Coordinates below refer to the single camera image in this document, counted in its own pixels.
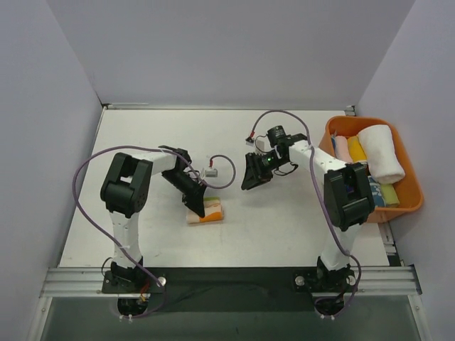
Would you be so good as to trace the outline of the orange cloth pile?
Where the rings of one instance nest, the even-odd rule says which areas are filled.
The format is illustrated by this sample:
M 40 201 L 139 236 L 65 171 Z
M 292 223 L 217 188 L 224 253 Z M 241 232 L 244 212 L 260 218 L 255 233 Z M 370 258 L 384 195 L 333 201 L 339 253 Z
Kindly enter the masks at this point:
M 186 215 L 187 224 L 205 224 L 223 221 L 223 206 L 219 197 L 205 197 L 203 204 L 205 217 L 199 217 L 193 211 L 188 210 Z

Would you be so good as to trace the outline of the white towel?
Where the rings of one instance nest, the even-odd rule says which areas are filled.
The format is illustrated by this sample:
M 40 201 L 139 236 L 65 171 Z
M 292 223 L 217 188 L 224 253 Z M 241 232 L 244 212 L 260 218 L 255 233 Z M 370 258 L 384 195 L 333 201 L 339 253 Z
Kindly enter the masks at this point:
M 388 125 L 377 124 L 364 128 L 358 133 L 360 145 L 365 153 L 371 176 L 379 183 L 393 184 L 405 177 L 395 153 L 391 129 Z

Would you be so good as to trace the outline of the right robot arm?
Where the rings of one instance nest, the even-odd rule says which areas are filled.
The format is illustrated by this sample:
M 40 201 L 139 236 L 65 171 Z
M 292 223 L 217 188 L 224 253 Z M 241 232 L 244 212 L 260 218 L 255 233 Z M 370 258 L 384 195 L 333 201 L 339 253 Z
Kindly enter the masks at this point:
M 350 262 L 361 225 L 375 209 L 374 199 L 361 163 L 346 163 L 311 143 L 308 134 L 287 134 L 282 126 L 267 131 L 270 151 L 245 155 L 242 190 L 268 183 L 279 168 L 292 164 L 306 169 L 328 224 L 329 235 L 317 259 L 315 274 L 305 283 L 331 291 L 355 283 Z

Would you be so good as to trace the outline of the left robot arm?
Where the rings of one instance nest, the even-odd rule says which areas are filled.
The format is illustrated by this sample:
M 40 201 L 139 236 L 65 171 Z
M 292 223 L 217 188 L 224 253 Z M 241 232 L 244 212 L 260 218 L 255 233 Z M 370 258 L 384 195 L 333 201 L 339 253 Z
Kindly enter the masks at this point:
M 151 177 L 162 177 L 182 193 L 183 204 L 199 217 L 205 216 L 203 196 L 206 186 L 186 174 L 192 163 L 187 150 L 163 146 L 163 153 L 131 156 L 116 153 L 102 184 L 100 197 L 112 220 L 114 247 L 109 280 L 133 293 L 146 284 L 146 274 L 140 269 L 143 256 L 139 248 L 139 213 L 148 199 Z

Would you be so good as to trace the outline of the pink rolled towel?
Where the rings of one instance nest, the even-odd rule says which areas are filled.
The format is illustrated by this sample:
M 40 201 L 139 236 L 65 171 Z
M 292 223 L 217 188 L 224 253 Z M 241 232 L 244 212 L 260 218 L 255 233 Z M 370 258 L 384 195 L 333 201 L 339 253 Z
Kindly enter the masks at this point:
M 336 158 L 345 163 L 352 163 L 353 159 L 349 154 L 347 138 L 344 136 L 336 136 L 335 145 Z

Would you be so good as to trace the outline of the black base mat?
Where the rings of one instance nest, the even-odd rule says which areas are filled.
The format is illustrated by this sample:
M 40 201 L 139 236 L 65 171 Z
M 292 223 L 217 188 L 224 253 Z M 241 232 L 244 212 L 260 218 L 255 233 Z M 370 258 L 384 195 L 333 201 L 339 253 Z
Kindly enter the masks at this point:
M 358 277 L 350 266 L 155 268 L 128 281 L 106 271 L 103 294 L 117 297 L 120 314 L 299 313 L 337 315 L 350 303 Z

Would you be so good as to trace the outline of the yellow rolled towel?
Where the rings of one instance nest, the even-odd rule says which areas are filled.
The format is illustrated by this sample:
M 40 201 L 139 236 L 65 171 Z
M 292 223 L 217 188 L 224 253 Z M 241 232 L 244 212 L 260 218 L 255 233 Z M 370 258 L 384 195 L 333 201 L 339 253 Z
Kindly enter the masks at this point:
M 360 144 L 360 141 L 357 136 L 352 136 L 347 139 L 348 142 L 348 152 L 354 163 L 367 164 L 367 157 L 363 150 L 363 147 Z

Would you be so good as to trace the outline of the blue patterned rolled towel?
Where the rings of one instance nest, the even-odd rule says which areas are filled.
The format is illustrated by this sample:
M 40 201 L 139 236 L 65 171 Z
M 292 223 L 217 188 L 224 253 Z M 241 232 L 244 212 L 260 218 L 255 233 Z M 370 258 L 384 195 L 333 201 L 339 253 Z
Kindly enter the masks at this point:
M 371 175 L 368 176 L 368 181 L 375 207 L 385 207 L 385 201 L 382 196 L 381 185 Z

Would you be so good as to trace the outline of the green rolled towel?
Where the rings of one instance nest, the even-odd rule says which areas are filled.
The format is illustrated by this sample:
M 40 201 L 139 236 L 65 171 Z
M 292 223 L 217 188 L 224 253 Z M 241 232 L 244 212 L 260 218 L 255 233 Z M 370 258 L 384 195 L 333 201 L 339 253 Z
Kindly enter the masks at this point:
M 400 205 L 400 200 L 392 184 L 380 184 L 380 191 L 382 194 L 384 206 L 398 207 Z

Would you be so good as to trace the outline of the orange plastic basket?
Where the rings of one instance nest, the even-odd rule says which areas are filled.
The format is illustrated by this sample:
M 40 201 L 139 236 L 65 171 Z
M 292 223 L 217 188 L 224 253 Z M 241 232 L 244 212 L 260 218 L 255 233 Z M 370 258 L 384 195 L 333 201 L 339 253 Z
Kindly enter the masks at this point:
M 405 171 L 405 177 L 394 184 L 400 204 L 397 207 L 377 207 L 367 220 L 368 223 L 385 223 L 401 215 L 417 211 L 424 202 L 421 186 L 398 130 L 389 122 L 378 118 L 336 116 L 327 121 L 319 148 L 335 156 L 331 141 L 331 136 L 334 133 L 344 137 L 351 137 L 362 129 L 376 124 L 389 126 L 396 157 Z

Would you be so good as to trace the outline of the aluminium frame rail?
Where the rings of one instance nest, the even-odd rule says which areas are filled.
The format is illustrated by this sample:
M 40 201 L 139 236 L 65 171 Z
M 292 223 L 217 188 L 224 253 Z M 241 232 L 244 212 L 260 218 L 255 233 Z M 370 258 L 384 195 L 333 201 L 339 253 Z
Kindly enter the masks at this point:
M 158 281 L 146 280 L 143 287 L 149 293 L 161 293 L 178 288 L 258 288 L 289 289 L 295 293 L 315 296 L 336 295 L 340 292 L 367 296 L 408 296 L 422 293 L 417 272 L 412 266 L 364 266 L 350 268 L 355 283 L 351 287 L 319 290 L 305 283 L 315 274 L 314 267 L 243 267 L 243 268 L 155 268 Z M 125 285 L 110 283 L 108 270 L 98 268 L 56 268 L 48 270 L 41 296 L 43 297 L 119 297 L 137 298 L 142 288 L 133 290 Z

